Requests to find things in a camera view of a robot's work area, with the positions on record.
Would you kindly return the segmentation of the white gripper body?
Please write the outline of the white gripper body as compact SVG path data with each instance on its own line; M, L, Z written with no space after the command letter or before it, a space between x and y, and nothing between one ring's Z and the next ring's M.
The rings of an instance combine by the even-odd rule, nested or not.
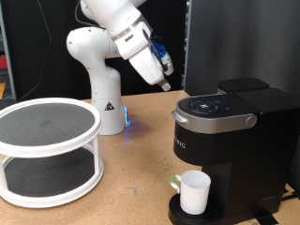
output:
M142 78L149 84L159 83L164 79L161 68L151 52L149 28L139 22L128 34L120 37L115 44L121 56L128 60Z

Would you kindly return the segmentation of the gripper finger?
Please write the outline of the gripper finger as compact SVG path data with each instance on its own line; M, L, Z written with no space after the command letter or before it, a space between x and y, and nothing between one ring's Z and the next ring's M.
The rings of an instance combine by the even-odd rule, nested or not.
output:
M171 89L171 85L168 83L166 79L162 79L157 83L165 92Z

